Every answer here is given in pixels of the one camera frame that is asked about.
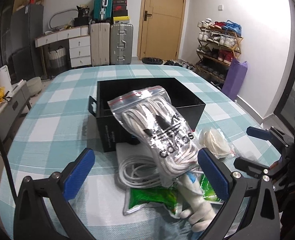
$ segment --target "stack of boxes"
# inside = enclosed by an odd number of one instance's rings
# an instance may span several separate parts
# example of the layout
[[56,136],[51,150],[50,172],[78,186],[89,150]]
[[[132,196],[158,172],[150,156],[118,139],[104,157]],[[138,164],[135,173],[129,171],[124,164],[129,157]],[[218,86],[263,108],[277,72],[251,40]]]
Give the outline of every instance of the stack of boxes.
[[112,17],[114,23],[129,23],[127,0],[113,0]]

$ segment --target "teal suitcase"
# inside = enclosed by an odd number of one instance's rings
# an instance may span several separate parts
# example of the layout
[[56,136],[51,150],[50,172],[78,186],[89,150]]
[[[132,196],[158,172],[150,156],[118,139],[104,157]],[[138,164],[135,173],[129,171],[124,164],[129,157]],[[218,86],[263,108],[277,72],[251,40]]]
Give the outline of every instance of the teal suitcase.
[[94,21],[96,23],[112,22],[113,0],[94,0]]

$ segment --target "silver suitcase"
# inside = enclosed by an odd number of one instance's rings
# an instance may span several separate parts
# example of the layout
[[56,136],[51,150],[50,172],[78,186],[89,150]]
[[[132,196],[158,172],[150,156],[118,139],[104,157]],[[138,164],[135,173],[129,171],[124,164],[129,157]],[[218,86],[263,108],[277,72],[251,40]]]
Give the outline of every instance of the silver suitcase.
[[91,62],[92,66],[110,64],[110,24],[91,24]]
[[111,26],[110,60],[112,65],[131,64],[133,25],[118,23]]

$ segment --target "laundry basket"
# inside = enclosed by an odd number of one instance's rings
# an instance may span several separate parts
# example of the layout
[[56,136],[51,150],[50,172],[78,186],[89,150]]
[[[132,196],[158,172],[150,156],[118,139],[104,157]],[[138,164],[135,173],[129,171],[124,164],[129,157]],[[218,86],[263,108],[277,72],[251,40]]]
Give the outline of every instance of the laundry basket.
[[58,74],[67,71],[66,49],[60,48],[49,52],[49,75],[57,76]]

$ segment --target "wooden door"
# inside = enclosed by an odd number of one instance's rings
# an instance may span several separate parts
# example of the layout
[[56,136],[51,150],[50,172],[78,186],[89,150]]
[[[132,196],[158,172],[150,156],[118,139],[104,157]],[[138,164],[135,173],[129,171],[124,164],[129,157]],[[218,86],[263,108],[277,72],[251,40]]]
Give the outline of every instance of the wooden door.
[[184,0],[145,0],[140,59],[177,59]]

